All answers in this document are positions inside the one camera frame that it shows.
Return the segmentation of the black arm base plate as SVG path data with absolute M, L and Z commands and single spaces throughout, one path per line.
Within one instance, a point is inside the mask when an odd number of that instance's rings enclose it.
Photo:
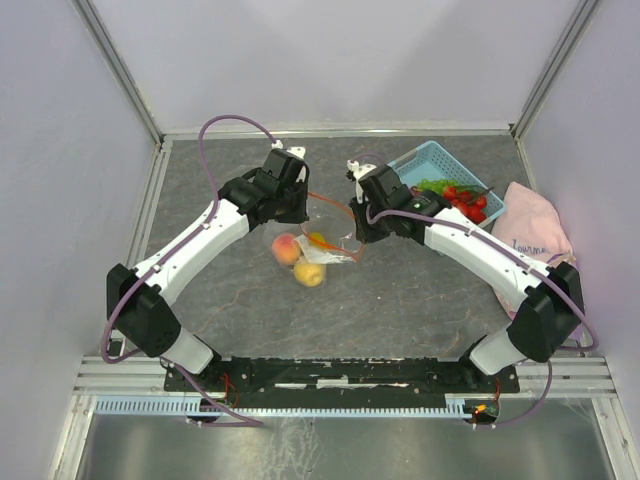
M 487 376 L 470 361 L 436 358 L 218 360 L 193 379 L 211 393 L 230 393 L 240 408 L 338 410 L 347 408 L 441 408 L 448 394 L 487 395 L 520 391 L 516 369 Z

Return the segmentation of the yellow star fruit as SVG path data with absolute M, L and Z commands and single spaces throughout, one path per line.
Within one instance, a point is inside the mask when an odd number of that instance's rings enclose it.
M 308 235 L 308 239 L 310 244 L 318 249 L 326 250 L 328 249 L 328 245 L 324 236 L 319 232 L 312 232 Z

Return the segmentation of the yellow mango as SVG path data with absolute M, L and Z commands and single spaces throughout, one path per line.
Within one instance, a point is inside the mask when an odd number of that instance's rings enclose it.
M 295 279 L 303 286 L 316 287 L 322 284 L 326 278 L 326 266 L 323 264 L 299 261 L 293 267 Z

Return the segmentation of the clear orange zip top bag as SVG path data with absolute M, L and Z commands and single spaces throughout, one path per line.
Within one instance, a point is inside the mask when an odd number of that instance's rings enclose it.
M 358 262 L 364 244 L 356 238 L 355 216 L 347 205 L 310 193 L 307 215 L 300 224 L 268 224 L 262 239 L 296 282 L 315 288 L 326 282 L 330 266 Z

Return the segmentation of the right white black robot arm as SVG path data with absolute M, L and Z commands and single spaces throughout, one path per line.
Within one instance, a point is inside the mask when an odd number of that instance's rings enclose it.
M 524 360 L 547 362 L 585 318 L 578 270 L 535 260 L 499 241 L 440 195 L 414 195 L 389 166 L 347 163 L 355 184 L 349 206 L 356 237 L 371 244 L 391 235 L 443 254 L 477 275 L 516 309 L 514 319 L 483 337 L 458 368 L 467 389 L 481 391 L 495 374 Z

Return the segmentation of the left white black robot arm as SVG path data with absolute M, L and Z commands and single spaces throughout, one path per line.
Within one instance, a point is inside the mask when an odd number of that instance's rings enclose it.
M 172 306 L 217 255 L 270 221 L 301 224 L 308 218 L 309 167 L 303 147 L 274 146 L 265 163 L 227 181 L 205 211 L 155 255 L 107 275 L 108 321 L 103 337 L 118 330 L 138 352 L 186 370 L 198 389 L 221 378 L 220 356 L 183 327 Z

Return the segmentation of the orange pink peach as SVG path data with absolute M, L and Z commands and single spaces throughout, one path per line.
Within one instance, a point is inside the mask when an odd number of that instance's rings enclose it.
M 294 265 L 301 256 L 296 236 L 291 233 L 278 235 L 271 244 L 275 259 L 282 265 Z

